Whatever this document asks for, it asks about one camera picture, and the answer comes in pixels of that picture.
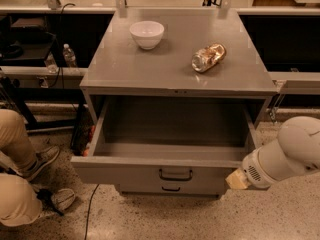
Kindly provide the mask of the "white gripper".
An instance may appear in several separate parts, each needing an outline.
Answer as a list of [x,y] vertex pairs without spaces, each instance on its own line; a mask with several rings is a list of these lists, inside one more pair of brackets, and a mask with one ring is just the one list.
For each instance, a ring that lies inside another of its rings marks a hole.
[[233,171],[226,182],[231,189],[247,189],[250,184],[254,187],[264,189],[276,183],[276,162],[280,153],[277,149],[260,147],[247,155],[241,165]]

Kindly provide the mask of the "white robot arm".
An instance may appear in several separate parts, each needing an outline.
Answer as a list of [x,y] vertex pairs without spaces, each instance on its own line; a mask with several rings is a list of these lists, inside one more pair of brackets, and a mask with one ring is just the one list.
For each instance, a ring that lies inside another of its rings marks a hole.
[[266,189],[320,169],[320,120],[298,116],[285,121],[277,137],[248,154],[226,182],[231,189]]

